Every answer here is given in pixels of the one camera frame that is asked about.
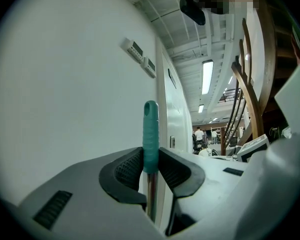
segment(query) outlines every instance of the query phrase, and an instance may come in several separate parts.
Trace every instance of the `black slot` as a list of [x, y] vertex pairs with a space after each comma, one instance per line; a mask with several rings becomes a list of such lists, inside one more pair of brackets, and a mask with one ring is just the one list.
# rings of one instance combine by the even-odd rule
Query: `black slot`
[[225, 168], [223, 171], [226, 173], [229, 173], [229, 174], [237, 175], [237, 176], [242, 176], [242, 174], [244, 173], [243, 170], [237, 170], [237, 169], [233, 169], [233, 168], [229, 168], [229, 167]]
[[169, 224], [165, 230], [165, 235], [167, 237], [172, 236], [182, 230], [185, 230], [194, 223], [196, 223], [196, 221], [191, 216], [181, 212], [177, 199], [174, 197], [172, 201]]
[[59, 190], [41, 208], [41, 210], [33, 217], [33, 219], [41, 226], [50, 230], [70, 200], [71, 196], [72, 193]]
[[177, 89], [177, 86], [176, 86], [176, 81], [175, 81], [175, 79], [174, 79], [174, 77], [173, 77], [172, 73], [170, 72], [170, 68], [168, 68], [168, 74], [169, 74], [169, 77], [170, 77], [170, 79], [171, 79], [171, 82], [172, 82], [172, 83], [173, 83], [173, 85], [174, 85], [174, 88], [176, 88], [176, 89]]

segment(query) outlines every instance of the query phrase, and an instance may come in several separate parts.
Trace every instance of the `ceiling light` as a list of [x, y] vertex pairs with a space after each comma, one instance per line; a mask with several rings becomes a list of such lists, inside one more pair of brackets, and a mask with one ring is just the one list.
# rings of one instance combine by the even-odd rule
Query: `ceiling light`
[[214, 68], [214, 62], [212, 60], [207, 60], [203, 62], [203, 77], [202, 77], [202, 95], [207, 94], [210, 89], [212, 71]]
[[200, 106], [199, 106], [199, 113], [202, 113], [202, 111], [204, 110], [204, 106], [205, 106], [205, 105], [200, 105]]

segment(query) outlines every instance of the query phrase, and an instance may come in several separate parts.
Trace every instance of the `black rubber grip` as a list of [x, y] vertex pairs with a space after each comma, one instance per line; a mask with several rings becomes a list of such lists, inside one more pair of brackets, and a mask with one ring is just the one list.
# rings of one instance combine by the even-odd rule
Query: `black rubber grip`
[[164, 147], [159, 148], [160, 173], [176, 198], [192, 196], [204, 183], [205, 172]]
[[145, 210], [147, 198], [138, 192], [143, 167], [144, 152], [142, 147], [138, 147], [105, 165], [99, 173], [99, 183], [103, 190], [118, 202], [139, 204]]

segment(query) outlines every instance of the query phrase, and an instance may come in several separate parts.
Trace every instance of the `thermostat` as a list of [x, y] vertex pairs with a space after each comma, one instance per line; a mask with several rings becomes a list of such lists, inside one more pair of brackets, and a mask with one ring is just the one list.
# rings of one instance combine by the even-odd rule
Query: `thermostat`
[[136, 44], [135, 41], [130, 40], [129, 43], [126, 46], [126, 50], [128, 53], [132, 55], [132, 57], [141, 64], [143, 62], [143, 54], [144, 52], [141, 50], [141, 48]]
[[152, 63], [152, 61], [145, 57], [143, 61], [143, 68], [149, 73], [149, 75], [153, 78], [155, 78], [156, 75], [156, 66]]

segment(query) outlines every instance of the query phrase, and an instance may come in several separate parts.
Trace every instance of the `ceiling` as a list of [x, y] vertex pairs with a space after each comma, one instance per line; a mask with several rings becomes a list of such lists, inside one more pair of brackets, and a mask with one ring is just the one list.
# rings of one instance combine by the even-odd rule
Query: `ceiling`
[[[208, 120], [232, 75], [229, 45], [234, 41], [234, 15], [218, 15], [204, 9], [205, 25], [200, 26], [180, 11], [180, 0], [129, 1], [146, 15], [167, 49], [178, 72], [192, 123]], [[229, 54], [225, 61], [226, 51]], [[202, 95], [202, 63], [207, 60], [213, 60], [214, 65], [209, 92]], [[198, 113], [202, 104], [203, 113]]]
[[[240, 110], [243, 109], [244, 102], [241, 101], [240, 103]], [[209, 124], [213, 119], [217, 118], [217, 120], [213, 121], [213, 123], [222, 123], [228, 122], [229, 117], [233, 108], [233, 102], [223, 102], [219, 103], [214, 107], [211, 113], [207, 114], [206, 117], [202, 121], [193, 121], [193, 125], [206, 125]]]

